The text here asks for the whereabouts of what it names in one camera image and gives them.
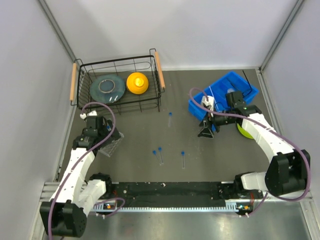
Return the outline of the black wire ring stand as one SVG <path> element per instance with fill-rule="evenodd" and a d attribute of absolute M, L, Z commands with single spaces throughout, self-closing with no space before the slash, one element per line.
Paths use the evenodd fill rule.
<path fill-rule="evenodd" d="M 247 82 L 247 84 L 248 84 L 248 87 L 249 87 L 249 89 L 247 89 L 246 91 L 244 91 L 244 92 L 242 93 L 242 95 L 243 95 L 243 97 L 247 97 L 247 96 L 249 96 L 249 95 L 253 92 L 253 88 L 252 88 L 252 85 L 251 85 L 251 83 L 250 83 L 250 81 L 249 81 L 249 79 L 248 79 L 248 77 L 247 77 L 244 69 L 242 70 L 242 73 L 243 73 L 244 78 L 245 78 L 245 80 L 246 80 L 246 82 Z"/>

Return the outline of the small clear glass flask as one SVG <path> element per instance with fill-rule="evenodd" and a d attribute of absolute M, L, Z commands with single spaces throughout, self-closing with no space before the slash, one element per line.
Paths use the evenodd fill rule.
<path fill-rule="evenodd" d="M 235 91 L 236 90 L 233 87 L 227 89 L 227 93 L 232 93 L 232 92 L 235 92 Z"/>

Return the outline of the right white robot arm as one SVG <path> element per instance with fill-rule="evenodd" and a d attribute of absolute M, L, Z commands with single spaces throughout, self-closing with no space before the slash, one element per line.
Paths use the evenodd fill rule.
<path fill-rule="evenodd" d="M 215 110 L 215 98 L 206 93 L 197 104 L 207 112 L 207 129 L 214 127 L 219 131 L 220 126 L 238 124 L 255 140 L 269 160 L 266 171 L 236 175 L 234 194 L 245 198 L 252 190 L 260 190 L 283 200 L 286 194 L 302 191 L 295 201 L 303 199 L 311 183 L 308 152 L 277 133 L 257 106 L 246 104 L 240 91 L 229 92 L 225 97 L 228 109 L 221 112 Z"/>

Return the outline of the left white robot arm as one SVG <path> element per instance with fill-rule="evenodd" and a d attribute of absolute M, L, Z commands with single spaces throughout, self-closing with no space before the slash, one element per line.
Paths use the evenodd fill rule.
<path fill-rule="evenodd" d="M 113 120 L 98 115 L 86 117 L 86 126 L 73 141 L 70 159 L 57 189 L 40 205 L 40 216 L 49 239 L 54 236 L 80 238 L 97 200 L 113 194 L 109 175 L 96 173 L 89 181 L 85 178 L 98 151 L 122 137 Z"/>

